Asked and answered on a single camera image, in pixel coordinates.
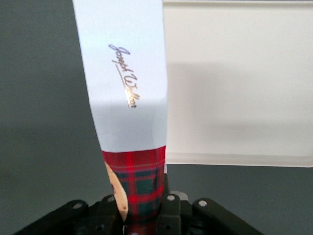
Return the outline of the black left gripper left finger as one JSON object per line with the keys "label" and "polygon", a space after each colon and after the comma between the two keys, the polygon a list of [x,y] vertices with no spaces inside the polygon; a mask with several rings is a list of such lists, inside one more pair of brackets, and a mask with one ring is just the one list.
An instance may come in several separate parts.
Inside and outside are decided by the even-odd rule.
{"label": "black left gripper left finger", "polygon": [[123,221],[113,195],[89,206],[72,200],[30,225],[17,235],[121,235]]}

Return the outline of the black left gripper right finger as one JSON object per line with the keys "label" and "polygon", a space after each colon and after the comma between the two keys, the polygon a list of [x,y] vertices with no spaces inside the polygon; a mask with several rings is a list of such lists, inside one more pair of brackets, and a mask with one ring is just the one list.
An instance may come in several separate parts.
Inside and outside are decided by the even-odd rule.
{"label": "black left gripper right finger", "polygon": [[185,193],[170,191],[168,176],[156,223],[157,235],[261,235],[241,218],[209,198],[190,203]]}

